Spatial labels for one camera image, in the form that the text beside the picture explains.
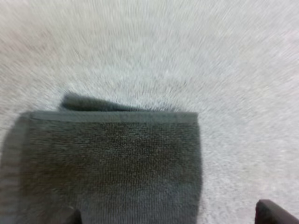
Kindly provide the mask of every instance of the gray carpet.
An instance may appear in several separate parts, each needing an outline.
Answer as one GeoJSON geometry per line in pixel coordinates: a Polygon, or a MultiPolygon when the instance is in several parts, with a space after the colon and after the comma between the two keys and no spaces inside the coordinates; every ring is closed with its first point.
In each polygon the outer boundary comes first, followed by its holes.
{"type": "Polygon", "coordinates": [[[299,217],[298,30],[297,0],[0,0],[1,139],[70,91],[198,112],[199,223],[299,217]]]}

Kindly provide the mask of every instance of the towel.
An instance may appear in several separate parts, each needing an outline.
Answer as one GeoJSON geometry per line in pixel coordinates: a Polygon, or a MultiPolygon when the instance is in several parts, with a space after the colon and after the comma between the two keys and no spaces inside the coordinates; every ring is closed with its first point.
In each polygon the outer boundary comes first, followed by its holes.
{"type": "Polygon", "coordinates": [[[1,158],[0,223],[195,224],[201,191],[197,114],[66,97],[27,112],[1,158]]]}

